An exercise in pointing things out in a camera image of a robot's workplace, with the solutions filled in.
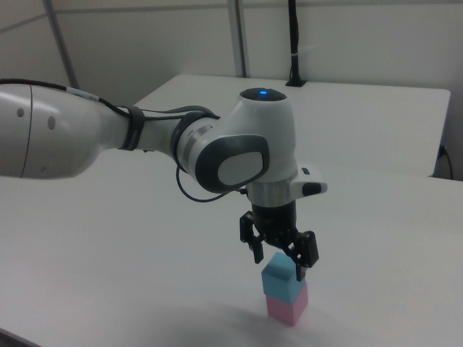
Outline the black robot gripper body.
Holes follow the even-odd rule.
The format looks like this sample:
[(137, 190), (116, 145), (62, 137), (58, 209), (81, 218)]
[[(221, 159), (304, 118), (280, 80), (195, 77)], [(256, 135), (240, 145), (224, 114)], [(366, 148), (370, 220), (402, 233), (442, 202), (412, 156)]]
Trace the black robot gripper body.
[(296, 202), (279, 207), (261, 207), (252, 205), (253, 223), (260, 241), (266, 241), (279, 249), (295, 250), (297, 233)]

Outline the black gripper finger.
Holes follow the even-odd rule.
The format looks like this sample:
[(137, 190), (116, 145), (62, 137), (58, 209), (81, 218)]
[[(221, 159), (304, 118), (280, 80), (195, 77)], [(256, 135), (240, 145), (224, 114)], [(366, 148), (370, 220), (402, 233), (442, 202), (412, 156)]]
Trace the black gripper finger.
[(289, 241), (283, 246), (283, 251), (295, 263), (296, 279), (299, 282), (305, 279), (307, 269), (319, 260), (317, 240), (313, 231), (291, 230)]
[(248, 244), (254, 261), (259, 264), (263, 258), (263, 220), (252, 211), (247, 211), (239, 219), (239, 237), (242, 243)]

